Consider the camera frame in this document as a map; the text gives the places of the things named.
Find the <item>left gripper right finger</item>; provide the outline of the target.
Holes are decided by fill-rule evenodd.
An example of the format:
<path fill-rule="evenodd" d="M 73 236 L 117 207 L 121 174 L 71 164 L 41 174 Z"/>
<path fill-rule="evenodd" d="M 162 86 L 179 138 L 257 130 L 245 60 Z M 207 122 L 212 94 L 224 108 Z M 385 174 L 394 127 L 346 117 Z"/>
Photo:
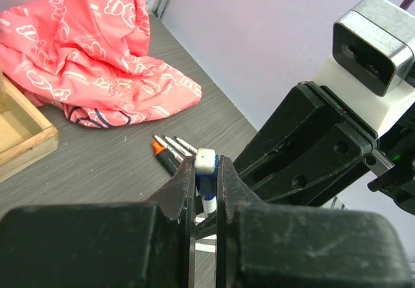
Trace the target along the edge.
<path fill-rule="evenodd" d="M 399 236 L 376 213 L 268 204 L 223 156 L 217 287 L 413 287 Z"/>

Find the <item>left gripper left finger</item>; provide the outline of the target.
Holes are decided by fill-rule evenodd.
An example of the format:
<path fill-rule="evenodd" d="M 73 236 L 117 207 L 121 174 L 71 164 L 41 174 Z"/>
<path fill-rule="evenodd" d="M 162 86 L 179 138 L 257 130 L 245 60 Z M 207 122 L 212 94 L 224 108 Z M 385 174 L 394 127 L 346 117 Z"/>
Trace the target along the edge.
<path fill-rule="evenodd" d="M 194 159 L 143 202 L 21 206 L 1 219 L 2 287 L 193 287 Z"/>

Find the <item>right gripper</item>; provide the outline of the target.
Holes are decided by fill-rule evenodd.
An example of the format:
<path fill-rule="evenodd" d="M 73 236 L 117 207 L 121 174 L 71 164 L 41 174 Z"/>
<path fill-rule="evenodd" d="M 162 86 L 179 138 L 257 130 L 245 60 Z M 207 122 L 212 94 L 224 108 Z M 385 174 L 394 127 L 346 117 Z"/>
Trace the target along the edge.
<path fill-rule="evenodd" d="M 290 90 L 233 165 L 239 174 L 251 173 L 251 188 L 265 202 L 319 207 L 357 167 L 381 177 L 411 166 L 407 137 L 397 123 L 381 136 L 327 86 L 304 82 Z"/>

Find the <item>blue capped marker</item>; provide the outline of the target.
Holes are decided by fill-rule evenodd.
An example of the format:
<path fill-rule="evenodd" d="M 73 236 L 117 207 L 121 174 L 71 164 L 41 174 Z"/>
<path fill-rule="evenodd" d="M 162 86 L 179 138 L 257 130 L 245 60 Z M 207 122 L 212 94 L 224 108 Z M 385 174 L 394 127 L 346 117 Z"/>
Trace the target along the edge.
<path fill-rule="evenodd" d="M 201 197 L 202 208 L 205 215 L 205 218 L 214 214 L 217 210 L 217 200 L 216 196 Z"/>

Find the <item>black highlighter body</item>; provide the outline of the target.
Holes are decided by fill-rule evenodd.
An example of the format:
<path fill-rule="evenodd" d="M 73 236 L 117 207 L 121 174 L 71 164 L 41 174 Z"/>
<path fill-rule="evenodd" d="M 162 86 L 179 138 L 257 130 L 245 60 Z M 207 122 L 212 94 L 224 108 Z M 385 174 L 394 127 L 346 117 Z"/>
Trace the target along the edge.
<path fill-rule="evenodd" d="M 161 166 L 173 176 L 179 167 L 179 162 L 176 158 L 162 145 L 157 141 L 152 141 L 152 146 L 154 149 L 154 157 L 161 164 Z"/>

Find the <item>blue marker cap with eraser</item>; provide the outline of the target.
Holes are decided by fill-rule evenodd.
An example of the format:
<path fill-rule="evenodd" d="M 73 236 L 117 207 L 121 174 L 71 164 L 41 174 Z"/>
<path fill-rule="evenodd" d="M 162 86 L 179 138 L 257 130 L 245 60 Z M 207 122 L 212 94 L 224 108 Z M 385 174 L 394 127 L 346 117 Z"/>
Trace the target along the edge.
<path fill-rule="evenodd" d="M 196 188 L 203 200 L 216 197 L 218 158 L 213 149 L 199 148 L 195 156 Z"/>

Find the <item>yellow capped white pen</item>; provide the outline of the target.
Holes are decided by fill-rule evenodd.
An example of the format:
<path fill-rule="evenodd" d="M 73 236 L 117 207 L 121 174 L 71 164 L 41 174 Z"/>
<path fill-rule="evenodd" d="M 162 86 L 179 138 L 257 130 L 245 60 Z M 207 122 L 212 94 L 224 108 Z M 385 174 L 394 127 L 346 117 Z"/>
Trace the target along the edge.
<path fill-rule="evenodd" d="M 162 139 L 161 137 L 157 136 L 157 135 L 153 135 L 153 138 L 163 147 L 165 147 L 175 158 L 175 160 L 179 163 L 183 162 L 183 158 L 173 149 L 172 146 L 170 146 L 164 139 Z"/>

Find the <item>purple capped marker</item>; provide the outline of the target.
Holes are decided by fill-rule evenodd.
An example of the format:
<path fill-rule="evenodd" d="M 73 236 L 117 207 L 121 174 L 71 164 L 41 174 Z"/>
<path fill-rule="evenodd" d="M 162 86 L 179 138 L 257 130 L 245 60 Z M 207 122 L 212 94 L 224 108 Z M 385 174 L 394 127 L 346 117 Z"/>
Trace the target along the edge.
<path fill-rule="evenodd" d="M 185 148 L 187 151 L 189 151 L 191 154 L 194 154 L 194 155 L 196 155 L 197 154 L 197 149 L 194 147 L 194 146 L 192 146 L 192 145 L 190 145 L 188 142 L 186 142 L 185 140 L 183 140 L 183 139 L 181 139 L 181 138 L 179 138 L 179 137 L 176 137 L 175 136 L 175 138 L 176 138 L 176 141 L 183 147 L 183 148 Z"/>

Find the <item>yellow capped marker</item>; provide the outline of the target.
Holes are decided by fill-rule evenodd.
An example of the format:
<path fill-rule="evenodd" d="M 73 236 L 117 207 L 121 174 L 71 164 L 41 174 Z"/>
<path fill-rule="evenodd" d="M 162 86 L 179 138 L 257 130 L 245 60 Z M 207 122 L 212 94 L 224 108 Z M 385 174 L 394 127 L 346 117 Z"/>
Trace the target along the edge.
<path fill-rule="evenodd" d="M 178 142 L 173 140 L 168 136 L 164 136 L 165 140 L 172 145 L 179 153 L 183 154 L 184 156 L 192 156 L 192 154 L 186 150 L 183 146 L 181 146 Z"/>

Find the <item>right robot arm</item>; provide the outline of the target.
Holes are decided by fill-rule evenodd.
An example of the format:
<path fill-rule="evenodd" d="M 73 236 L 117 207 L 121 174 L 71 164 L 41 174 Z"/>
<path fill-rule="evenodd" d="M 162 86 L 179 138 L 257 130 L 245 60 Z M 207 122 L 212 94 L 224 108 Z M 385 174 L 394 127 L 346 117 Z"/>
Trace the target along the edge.
<path fill-rule="evenodd" d="M 302 82 L 233 164 L 265 202 L 314 207 L 373 172 L 368 189 L 414 213 L 414 110 L 380 136 L 327 86 Z"/>

